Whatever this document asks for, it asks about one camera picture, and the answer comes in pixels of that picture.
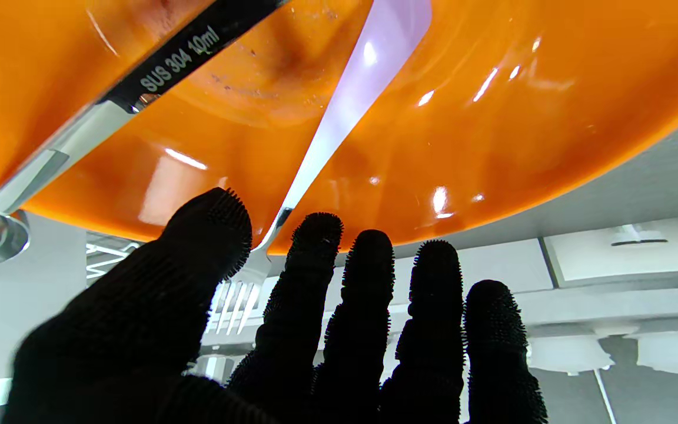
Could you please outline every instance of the orange bowl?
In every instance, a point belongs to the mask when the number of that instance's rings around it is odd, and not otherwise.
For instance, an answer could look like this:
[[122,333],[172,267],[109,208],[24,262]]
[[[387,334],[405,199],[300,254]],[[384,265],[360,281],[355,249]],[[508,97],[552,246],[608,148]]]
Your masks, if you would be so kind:
[[[207,3],[0,2],[0,183]],[[370,7],[293,0],[25,209],[149,240],[187,199],[231,186],[257,243]],[[431,7],[422,43],[318,175],[271,253],[285,253],[290,230],[317,210],[342,218],[346,241],[364,228],[403,244],[480,226],[572,190],[678,127],[678,2]]]

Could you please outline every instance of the white wall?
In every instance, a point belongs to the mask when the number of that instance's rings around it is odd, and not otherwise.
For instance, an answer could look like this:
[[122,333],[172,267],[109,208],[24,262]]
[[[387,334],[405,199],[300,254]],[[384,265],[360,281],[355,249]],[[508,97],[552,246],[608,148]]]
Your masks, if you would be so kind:
[[85,231],[32,214],[30,247],[0,264],[0,378],[36,325],[85,287]]
[[661,231],[668,242],[611,246],[612,228],[547,237],[559,285],[572,287],[583,280],[678,272],[678,218],[647,225]]

